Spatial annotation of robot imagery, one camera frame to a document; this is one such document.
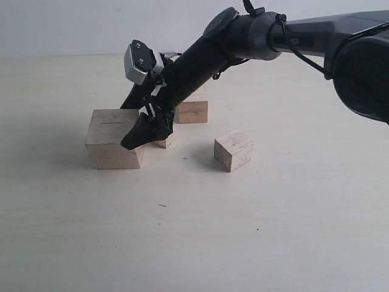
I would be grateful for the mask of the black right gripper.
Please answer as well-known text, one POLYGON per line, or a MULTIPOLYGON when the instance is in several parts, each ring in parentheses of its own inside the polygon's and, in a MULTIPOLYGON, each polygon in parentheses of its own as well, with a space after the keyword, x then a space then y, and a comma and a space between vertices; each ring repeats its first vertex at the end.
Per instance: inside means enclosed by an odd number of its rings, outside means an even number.
POLYGON ((212 58, 184 52, 173 61, 160 54, 162 73, 148 74, 141 85, 133 83, 120 106, 125 110, 146 109, 120 142, 127 150, 167 139, 173 133, 175 108, 213 76, 212 58))

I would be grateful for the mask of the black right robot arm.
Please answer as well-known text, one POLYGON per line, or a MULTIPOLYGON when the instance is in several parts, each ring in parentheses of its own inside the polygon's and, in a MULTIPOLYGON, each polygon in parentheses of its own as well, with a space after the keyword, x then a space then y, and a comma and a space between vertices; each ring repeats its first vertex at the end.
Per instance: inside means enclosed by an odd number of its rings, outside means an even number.
POLYGON ((388 11, 352 12, 288 20, 254 8, 219 13, 184 52, 167 54, 133 40, 124 56, 133 88, 122 103, 140 110, 121 140, 132 150, 173 132, 175 109, 197 89, 232 66, 271 61, 292 53, 333 82, 342 103, 368 119, 388 122, 388 11))

